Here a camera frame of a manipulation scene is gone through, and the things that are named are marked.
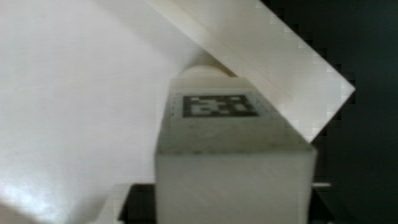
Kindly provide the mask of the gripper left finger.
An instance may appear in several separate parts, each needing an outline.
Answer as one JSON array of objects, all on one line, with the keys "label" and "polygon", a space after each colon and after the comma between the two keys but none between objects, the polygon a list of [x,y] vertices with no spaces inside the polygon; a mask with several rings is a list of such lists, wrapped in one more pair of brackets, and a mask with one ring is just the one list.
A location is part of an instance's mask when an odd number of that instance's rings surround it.
[{"label": "gripper left finger", "polygon": [[94,224],[156,224],[153,183],[114,186]]}]

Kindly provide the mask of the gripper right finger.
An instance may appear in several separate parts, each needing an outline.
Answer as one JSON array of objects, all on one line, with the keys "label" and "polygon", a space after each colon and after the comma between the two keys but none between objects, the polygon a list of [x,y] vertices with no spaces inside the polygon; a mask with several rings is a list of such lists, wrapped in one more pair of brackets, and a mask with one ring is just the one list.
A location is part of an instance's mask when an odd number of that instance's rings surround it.
[{"label": "gripper right finger", "polygon": [[350,213],[327,182],[313,184],[309,224],[350,224]]}]

